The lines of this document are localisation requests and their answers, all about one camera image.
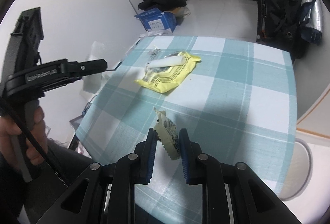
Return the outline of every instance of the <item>blue box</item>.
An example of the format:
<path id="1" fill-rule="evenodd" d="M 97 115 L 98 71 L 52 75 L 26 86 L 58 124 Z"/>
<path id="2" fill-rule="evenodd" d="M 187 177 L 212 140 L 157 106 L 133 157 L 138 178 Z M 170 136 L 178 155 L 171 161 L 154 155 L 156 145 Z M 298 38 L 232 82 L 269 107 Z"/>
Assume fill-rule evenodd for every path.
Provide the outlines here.
<path id="1" fill-rule="evenodd" d="M 135 15 L 148 31 L 171 30 L 174 31 L 177 20 L 171 12 L 161 12 L 158 8 L 153 8 L 141 14 Z"/>

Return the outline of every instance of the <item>hand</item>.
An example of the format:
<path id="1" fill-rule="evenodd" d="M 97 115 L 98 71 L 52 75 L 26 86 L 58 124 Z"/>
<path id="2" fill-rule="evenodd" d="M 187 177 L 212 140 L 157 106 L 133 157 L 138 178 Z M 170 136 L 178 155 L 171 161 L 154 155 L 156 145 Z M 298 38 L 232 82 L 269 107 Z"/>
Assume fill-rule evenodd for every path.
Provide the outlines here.
<path id="1" fill-rule="evenodd" d="M 45 133 L 45 122 L 44 122 L 44 112 L 39 106 L 34 112 L 34 127 L 31 131 L 34 138 L 38 141 L 43 150 L 47 153 L 47 137 Z M 10 140 L 10 136 L 19 135 L 22 131 L 15 124 L 15 122 L 7 115 L 5 117 L 0 117 L 0 151 L 8 164 L 10 164 L 14 169 L 19 171 L 18 162 L 14 153 L 13 145 Z M 27 151 L 26 156 L 31 160 L 33 165 L 38 165 L 43 162 L 43 158 L 37 152 L 37 150 L 32 146 L 28 139 L 26 139 Z"/>

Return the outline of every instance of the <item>orange stripe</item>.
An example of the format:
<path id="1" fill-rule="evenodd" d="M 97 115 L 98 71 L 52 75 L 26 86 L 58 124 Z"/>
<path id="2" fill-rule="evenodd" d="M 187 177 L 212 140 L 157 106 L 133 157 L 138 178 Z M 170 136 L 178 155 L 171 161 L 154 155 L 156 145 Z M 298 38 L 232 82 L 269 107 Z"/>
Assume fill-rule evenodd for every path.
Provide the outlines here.
<path id="1" fill-rule="evenodd" d="M 297 131 L 301 131 L 301 132 L 308 133 L 308 134 L 311 134 L 311 135 L 315 135 L 315 136 L 318 136 L 318 137 L 329 138 L 330 139 L 330 136 L 320 134 L 320 133 L 317 133 L 317 132 L 314 132 L 314 131 L 309 131 L 309 130 L 306 130 L 306 129 L 303 129 L 303 128 L 298 128 L 297 127 Z"/>
<path id="2" fill-rule="evenodd" d="M 310 110 L 310 112 L 309 113 L 307 113 L 306 115 L 305 115 L 305 117 L 304 118 L 302 118 L 299 122 L 297 122 L 297 124 L 300 124 L 308 115 L 310 115 L 311 114 L 311 112 L 321 103 L 321 101 L 326 97 L 326 95 L 327 94 L 329 94 L 329 92 L 330 92 L 330 88 L 328 89 L 328 91 L 325 93 L 325 95 L 320 99 L 320 101 L 315 105 L 315 107 L 313 108 L 313 109 L 311 109 Z"/>

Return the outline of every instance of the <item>teal and white tablecloth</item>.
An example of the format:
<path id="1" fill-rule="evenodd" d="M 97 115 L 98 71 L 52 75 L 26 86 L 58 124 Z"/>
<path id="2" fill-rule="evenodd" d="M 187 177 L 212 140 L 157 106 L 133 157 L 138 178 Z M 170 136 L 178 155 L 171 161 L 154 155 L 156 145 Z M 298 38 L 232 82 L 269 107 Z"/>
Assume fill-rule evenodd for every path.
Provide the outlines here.
<path id="1" fill-rule="evenodd" d="M 134 83 L 148 52 L 186 51 L 200 56 L 190 75 L 170 93 Z M 290 55 L 257 43 L 213 37 L 146 37 L 96 97 L 77 131 L 103 165 L 133 152 L 165 110 L 177 129 L 220 162 L 247 163 L 275 192 L 290 165 L 296 130 L 296 89 Z M 164 223 L 201 223 L 201 186 L 185 184 L 181 159 L 157 144 L 149 185 L 136 185 L 135 202 Z"/>

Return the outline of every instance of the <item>white label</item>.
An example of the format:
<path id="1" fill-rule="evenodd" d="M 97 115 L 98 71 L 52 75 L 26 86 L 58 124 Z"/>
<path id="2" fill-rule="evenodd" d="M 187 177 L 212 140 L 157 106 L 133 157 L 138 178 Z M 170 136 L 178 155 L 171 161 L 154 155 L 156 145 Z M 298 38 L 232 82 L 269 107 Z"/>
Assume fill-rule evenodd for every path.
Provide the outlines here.
<path id="1" fill-rule="evenodd" d="M 149 26 L 152 30 L 163 30 L 164 29 L 164 25 L 161 19 L 156 19 L 156 20 L 152 20 L 149 21 Z"/>

